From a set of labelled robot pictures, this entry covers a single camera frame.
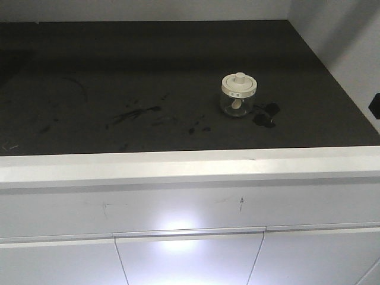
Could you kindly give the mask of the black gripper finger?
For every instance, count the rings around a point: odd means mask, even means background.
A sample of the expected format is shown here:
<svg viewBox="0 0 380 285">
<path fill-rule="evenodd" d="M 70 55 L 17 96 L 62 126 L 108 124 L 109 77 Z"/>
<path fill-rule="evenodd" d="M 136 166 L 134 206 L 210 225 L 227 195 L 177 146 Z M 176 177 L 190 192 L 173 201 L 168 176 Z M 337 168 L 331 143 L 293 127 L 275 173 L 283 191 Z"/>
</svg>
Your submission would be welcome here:
<svg viewBox="0 0 380 285">
<path fill-rule="evenodd" d="M 377 120 L 380 120 L 380 93 L 374 95 L 368 109 Z"/>
</svg>

